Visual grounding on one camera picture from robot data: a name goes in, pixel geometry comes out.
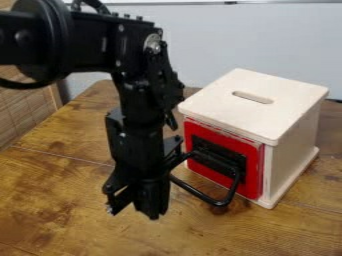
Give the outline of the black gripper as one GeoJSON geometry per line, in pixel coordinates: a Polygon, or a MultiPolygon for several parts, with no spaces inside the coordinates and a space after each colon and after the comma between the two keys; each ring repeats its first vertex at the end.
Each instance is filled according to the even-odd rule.
{"type": "Polygon", "coordinates": [[[132,202],[134,209],[150,220],[166,212],[169,157],[181,142],[174,138],[162,139],[162,126],[169,115],[158,108],[117,107],[105,116],[109,152],[114,160],[113,172],[102,185],[110,215],[132,202]]]}

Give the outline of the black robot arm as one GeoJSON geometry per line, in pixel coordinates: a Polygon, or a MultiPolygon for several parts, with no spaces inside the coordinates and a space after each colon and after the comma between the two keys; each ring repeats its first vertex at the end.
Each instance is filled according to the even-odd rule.
{"type": "Polygon", "coordinates": [[[31,79],[0,78],[0,87],[41,88],[76,72],[105,72],[120,106],[105,116],[113,172],[102,185],[106,209],[117,214],[132,205],[154,220],[169,200],[169,172],[180,162],[172,109],[184,85],[173,72],[153,23],[109,12],[98,0],[15,0],[0,11],[0,65],[13,65],[31,79]]]}

